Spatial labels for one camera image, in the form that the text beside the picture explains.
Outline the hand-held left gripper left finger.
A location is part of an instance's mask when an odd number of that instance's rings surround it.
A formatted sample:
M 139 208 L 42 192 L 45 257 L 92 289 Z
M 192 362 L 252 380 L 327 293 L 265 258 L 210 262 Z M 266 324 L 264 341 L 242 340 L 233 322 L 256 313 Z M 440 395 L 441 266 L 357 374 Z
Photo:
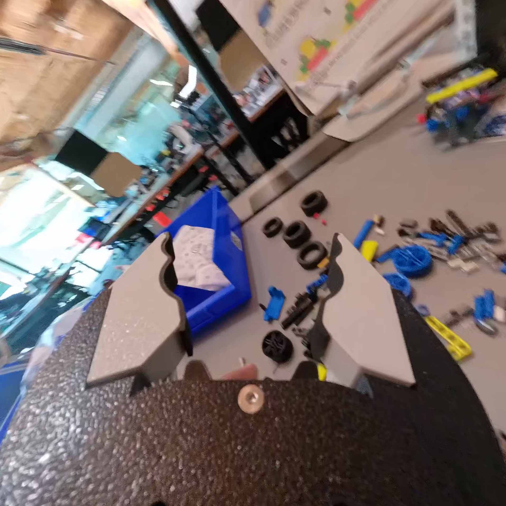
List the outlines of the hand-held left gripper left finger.
M 112 284 L 88 386 L 137 375 L 154 383 L 193 356 L 174 260 L 172 237 L 164 232 Z

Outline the cardboard box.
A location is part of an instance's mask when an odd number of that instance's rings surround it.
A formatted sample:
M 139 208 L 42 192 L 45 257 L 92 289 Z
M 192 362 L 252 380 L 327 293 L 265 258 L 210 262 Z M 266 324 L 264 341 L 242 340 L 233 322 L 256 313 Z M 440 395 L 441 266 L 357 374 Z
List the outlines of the cardboard box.
M 398 67 L 364 94 L 352 98 L 341 114 L 323 128 L 326 136 L 357 142 L 418 99 L 422 94 L 420 70 L 416 65 Z

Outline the white paper sheet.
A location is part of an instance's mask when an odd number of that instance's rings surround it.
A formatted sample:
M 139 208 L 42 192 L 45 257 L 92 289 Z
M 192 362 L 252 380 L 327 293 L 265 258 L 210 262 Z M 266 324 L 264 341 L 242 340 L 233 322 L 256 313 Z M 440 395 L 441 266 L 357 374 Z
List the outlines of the white paper sheet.
M 180 286 L 216 292 L 231 284 L 212 259 L 214 239 L 212 228 L 183 225 L 179 229 L 173 247 Z

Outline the blue storage bin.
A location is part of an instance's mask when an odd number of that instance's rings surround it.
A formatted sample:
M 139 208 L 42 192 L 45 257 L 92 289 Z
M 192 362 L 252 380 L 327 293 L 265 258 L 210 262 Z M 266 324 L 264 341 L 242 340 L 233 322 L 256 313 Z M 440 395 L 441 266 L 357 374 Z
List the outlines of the blue storage bin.
M 22 357 L 1 368 L 1 442 L 21 401 L 21 383 L 28 362 L 28 357 Z
M 174 294 L 183 303 L 192 333 L 197 334 L 250 300 L 250 279 L 241 224 L 217 187 L 204 193 L 162 232 L 173 242 L 183 225 L 212 228 L 212 259 L 231 283 L 216 292 L 177 284 Z

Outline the brown cardboard panel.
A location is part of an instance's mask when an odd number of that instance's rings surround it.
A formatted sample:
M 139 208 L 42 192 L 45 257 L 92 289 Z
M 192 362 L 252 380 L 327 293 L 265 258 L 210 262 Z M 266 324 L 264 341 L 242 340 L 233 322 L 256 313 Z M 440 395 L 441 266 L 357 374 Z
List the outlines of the brown cardboard panel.
M 218 65 L 231 93 L 240 92 L 261 67 L 269 66 L 250 37 L 239 29 L 218 51 Z
M 122 197 L 142 176 L 142 168 L 117 152 L 108 153 L 90 178 L 110 197 Z

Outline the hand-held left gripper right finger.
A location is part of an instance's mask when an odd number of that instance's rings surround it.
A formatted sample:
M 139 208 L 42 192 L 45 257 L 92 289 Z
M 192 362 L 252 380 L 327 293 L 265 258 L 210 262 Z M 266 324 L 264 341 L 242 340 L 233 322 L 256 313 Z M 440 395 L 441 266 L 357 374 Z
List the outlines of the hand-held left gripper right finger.
M 327 289 L 307 340 L 330 382 L 357 388 L 372 376 L 412 387 L 394 292 L 342 233 L 332 238 Z

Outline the black lego wheel rim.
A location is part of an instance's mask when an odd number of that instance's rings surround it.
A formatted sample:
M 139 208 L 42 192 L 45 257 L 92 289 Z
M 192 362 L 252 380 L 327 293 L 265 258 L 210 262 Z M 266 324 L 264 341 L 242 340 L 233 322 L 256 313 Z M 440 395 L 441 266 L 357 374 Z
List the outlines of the black lego wheel rim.
M 273 330 L 262 339 L 262 353 L 278 365 L 291 360 L 294 346 L 283 333 Z

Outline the black metal post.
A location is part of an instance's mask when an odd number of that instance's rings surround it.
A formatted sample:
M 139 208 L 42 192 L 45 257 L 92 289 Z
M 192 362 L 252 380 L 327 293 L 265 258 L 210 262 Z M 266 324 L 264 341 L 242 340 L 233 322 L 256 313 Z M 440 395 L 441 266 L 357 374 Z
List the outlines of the black metal post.
M 159 17 L 175 35 L 178 46 L 184 48 L 185 54 L 189 56 L 190 61 L 197 67 L 206 84 L 210 86 L 212 93 L 230 116 L 243 141 L 249 146 L 262 167 L 267 171 L 272 169 L 275 161 L 265 151 L 255 126 L 244 115 L 235 98 L 169 1 L 149 1 L 148 3 L 151 7 L 155 7 Z

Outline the pile of lego pieces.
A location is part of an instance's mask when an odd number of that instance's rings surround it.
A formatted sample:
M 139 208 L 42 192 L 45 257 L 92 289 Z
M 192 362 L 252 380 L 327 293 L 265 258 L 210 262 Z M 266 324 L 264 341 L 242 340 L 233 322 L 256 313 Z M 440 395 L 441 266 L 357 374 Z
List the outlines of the pile of lego pieces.
M 394 245 L 373 260 L 377 264 L 392 262 L 395 272 L 386 273 L 383 277 L 391 288 L 408 299 L 413 297 L 410 280 L 429 275 L 433 271 L 434 260 L 469 274 L 479 269 L 477 260 L 481 259 L 505 274 L 505 254 L 496 253 L 490 246 L 502 241 L 497 225 L 487 222 L 471 228 L 454 210 L 446 210 L 445 213 L 451 226 L 431 218 L 430 231 L 419 231 L 416 221 L 404 220 L 398 230 L 400 238 L 404 240 L 403 245 Z M 372 226 L 377 224 L 378 221 L 367 221 L 357 235 L 354 246 L 361 247 Z M 505 321 L 505 309 L 497 316 L 498 308 L 499 301 L 495 292 L 485 289 L 482 295 L 474 298 L 473 306 L 452 310 L 446 319 L 436 318 L 423 305 L 418 306 L 417 311 L 432 331 L 446 342 L 451 356 L 456 361 L 462 361 L 471 357 L 473 352 L 452 327 L 471 318 L 482 332 L 494 336 L 497 329 L 492 321 Z

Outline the partly built lego vehicle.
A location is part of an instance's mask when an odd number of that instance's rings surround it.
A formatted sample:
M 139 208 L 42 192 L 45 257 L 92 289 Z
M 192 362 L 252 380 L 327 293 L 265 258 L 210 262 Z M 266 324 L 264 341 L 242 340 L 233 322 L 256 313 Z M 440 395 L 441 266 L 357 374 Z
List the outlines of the partly built lego vehicle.
M 505 72 L 465 66 L 425 86 L 425 107 L 416 121 L 441 150 L 505 140 Z

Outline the black panel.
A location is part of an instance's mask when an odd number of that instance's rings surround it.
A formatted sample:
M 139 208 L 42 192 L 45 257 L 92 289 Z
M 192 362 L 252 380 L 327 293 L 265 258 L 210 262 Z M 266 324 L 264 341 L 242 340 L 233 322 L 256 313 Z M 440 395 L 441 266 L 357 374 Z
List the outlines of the black panel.
M 217 52 L 220 52 L 240 30 L 235 19 L 220 1 L 203 1 L 195 13 Z
M 109 152 L 79 130 L 74 130 L 55 155 L 55 161 L 90 177 Z

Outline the printed white cardboard sheet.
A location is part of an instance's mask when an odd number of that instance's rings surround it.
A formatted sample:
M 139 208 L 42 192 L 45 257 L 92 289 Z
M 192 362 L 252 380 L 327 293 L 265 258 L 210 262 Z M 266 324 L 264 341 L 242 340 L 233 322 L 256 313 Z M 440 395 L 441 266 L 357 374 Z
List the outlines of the printed white cardboard sheet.
M 439 29 L 476 50 L 477 1 L 220 1 L 309 115 L 374 84 Z

